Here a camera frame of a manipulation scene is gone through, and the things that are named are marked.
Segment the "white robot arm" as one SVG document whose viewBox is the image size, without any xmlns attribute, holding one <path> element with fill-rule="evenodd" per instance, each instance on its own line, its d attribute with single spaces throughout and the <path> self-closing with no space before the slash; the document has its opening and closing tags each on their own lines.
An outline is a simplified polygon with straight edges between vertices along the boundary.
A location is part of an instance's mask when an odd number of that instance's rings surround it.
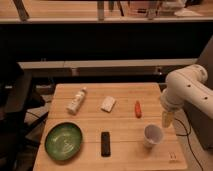
<svg viewBox="0 0 213 171">
<path fill-rule="evenodd" d="M 206 69 L 198 64 L 174 70 L 166 76 L 166 88 L 159 97 L 164 128 L 171 125 L 174 113 L 183 107 L 185 101 L 213 119 L 213 90 L 204 85 L 207 79 Z"/>
</svg>

